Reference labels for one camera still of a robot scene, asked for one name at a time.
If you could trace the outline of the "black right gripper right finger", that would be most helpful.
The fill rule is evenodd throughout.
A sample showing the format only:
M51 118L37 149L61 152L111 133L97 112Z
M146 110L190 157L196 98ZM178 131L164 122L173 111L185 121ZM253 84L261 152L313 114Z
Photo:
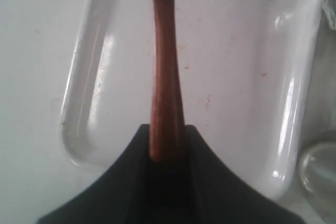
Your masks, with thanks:
M186 127L190 169L201 223L303 223L236 176L193 125Z

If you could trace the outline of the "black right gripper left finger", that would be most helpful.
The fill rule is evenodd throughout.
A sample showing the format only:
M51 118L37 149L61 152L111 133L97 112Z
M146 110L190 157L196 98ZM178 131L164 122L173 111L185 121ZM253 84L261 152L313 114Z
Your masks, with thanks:
M38 223L143 223L149 126L142 124L119 158L91 186Z

